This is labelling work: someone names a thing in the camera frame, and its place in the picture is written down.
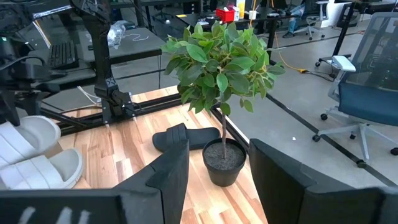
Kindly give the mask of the long black table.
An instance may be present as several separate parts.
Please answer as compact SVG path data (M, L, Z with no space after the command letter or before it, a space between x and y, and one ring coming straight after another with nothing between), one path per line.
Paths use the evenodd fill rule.
M359 12L359 14L374 14L377 12L394 12L397 11L398 12L398 0L396 1L392 1L392 0L383 0L383 1L378 1L378 2L371 2L371 1L360 1L360 0L335 0L335 3L337 4L343 4L344 6L348 6L348 12L347 15L345 17L345 19L343 19L343 25L342 25L342 30L340 32L340 35L338 36L338 41L335 45L335 49L332 53L332 56L334 55L338 55L341 45L343 43L343 40L345 38L345 35L347 33L348 27L349 27L349 22L350 20L353 18L353 14L354 11L357 10ZM191 28L195 27L196 24L198 23L198 21L201 21L201 19L204 18L205 22L206 18L209 15L204 15L201 16L200 14L186 14L185 17L178 17L177 19L180 19L183 23L185 23L188 26L191 26ZM254 22L258 22L260 24L263 25L263 23L265 23L265 21L270 21L271 26L270 26L270 34L274 35L275 31L276 31L276 23L279 20L282 19L290 19L290 18L298 18L297 15L293 15L293 14L286 14L284 16L281 16L280 14L278 14L277 16L271 16L271 14L268 14L266 18L257 18L256 20L254 20ZM209 29L211 28L211 26L214 24L214 21L217 19L210 19L209 24L205 24L202 25L203 29Z

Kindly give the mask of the grey slide sandal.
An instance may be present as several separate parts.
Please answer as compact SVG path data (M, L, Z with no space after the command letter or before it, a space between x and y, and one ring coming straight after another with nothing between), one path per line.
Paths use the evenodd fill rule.
M76 149L33 157L1 169L0 190L71 189L83 169L83 156Z
M60 136L60 128L45 116L23 117L18 126L8 121L0 124L0 170L43 154Z

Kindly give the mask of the leafy tree in black pot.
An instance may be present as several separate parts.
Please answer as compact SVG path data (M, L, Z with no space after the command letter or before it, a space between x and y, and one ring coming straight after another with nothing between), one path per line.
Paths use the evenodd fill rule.
M267 45L252 29L237 30L235 23L214 22L209 32L197 24L185 29L182 39L169 37L162 50L172 55L164 73L176 73L182 103L198 114L220 113L220 138L208 142L202 151L211 181L220 187L232 185L246 161L242 144L227 137L229 99L240 98L240 106L252 113L253 99L265 98L281 65L271 65Z

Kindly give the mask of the black keyboard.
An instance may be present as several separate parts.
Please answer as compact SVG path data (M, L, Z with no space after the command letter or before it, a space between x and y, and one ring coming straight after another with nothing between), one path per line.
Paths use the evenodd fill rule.
M51 45L49 48L47 65L52 69L58 70L77 68L79 63L75 43L69 41Z

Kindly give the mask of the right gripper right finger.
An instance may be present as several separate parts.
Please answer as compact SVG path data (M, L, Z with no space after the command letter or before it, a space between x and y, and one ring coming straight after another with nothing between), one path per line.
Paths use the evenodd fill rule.
M384 196L356 189L251 139L252 178L268 224L384 224Z

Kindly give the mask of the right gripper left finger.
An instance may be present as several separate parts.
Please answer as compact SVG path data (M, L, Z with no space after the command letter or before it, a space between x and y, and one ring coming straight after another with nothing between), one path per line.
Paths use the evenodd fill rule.
M171 145L115 186L121 224L180 224L189 173L189 141Z

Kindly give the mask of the person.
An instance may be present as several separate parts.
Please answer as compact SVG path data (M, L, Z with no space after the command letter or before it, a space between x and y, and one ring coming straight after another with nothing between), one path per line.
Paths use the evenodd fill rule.
M311 10L307 10L307 3L306 0L302 0L298 6L295 6L293 9L290 10L291 15L295 15L295 17L291 17L289 19L289 26L287 32L282 36L284 39L292 38L295 36L294 31L297 28L297 21L303 15L307 16Z

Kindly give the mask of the blue office chair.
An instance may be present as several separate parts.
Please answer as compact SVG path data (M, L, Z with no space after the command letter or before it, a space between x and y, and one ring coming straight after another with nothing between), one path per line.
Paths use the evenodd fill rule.
M374 13L353 58L336 55L331 62L339 74L328 96L338 105L320 117L349 123L318 131L312 139L318 142L327 134L349 133L350 139L360 141L363 157L356 164L364 168L369 160L368 135L394 142L374 126L398 127L398 12Z

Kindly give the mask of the white office chair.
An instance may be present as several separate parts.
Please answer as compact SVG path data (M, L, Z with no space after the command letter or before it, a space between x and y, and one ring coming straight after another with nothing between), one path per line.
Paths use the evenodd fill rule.
M319 33L321 38L325 37L320 28L316 28L317 22L328 20L327 0L305 0L305 10L302 14L302 19L305 19L307 25L294 31L294 34L305 32L309 40L313 40L312 34Z

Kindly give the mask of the yellow white bottle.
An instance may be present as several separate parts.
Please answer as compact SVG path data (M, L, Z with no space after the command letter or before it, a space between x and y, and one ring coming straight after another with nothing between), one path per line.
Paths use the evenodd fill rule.
M236 0L236 7L239 9L239 19L244 18L246 0Z

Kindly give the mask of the black slide sandal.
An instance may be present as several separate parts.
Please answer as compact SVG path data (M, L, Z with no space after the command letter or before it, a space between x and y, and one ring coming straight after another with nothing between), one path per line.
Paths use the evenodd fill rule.
M167 128L164 132L155 133L152 136L154 147L165 152L168 148L187 140L189 150L203 149L205 145L220 138L220 131L217 128L187 129L184 123Z

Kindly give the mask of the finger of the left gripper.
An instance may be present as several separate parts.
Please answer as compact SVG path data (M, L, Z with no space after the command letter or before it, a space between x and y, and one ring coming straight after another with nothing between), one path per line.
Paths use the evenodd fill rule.
M6 121L9 121L14 126L20 125L14 93L9 90L0 90L0 124Z

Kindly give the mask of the clear plastic bag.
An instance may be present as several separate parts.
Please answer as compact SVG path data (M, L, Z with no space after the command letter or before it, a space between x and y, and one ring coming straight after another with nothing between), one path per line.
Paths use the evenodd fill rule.
M109 47L114 47L115 49L118 48L121 39L126 31L126 28L124 26L126 23L127 21L117 21L113 25L111 25L107 35Z

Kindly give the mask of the black aluminium table frame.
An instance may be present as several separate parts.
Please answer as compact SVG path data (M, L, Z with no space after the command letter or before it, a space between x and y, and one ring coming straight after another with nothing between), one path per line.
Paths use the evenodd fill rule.
M127 121L138 116L147 115L180 105L182 105L180 95L178 93L174 93L160 98L155 98L153 100L134 103L131 106L131 108L134 109L132 115L122 118L103 119L104 113L107 113L107 109L105 107L102 107L102 112L82 116L80 118L69 117L47 108L42 108L40 112L41 115L58 121L57 125L61 129L62 136L66 136L69 134L78 133L80 131L98 128L100 126L104 126L105 124L113 124L121 121Z

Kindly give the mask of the red box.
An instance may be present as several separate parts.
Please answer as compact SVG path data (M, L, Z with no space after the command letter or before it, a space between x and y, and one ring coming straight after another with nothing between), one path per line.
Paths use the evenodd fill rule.
M235 10L224 7L222 9L217 8L215 15L221 19L224 23L229 23L234 21Z

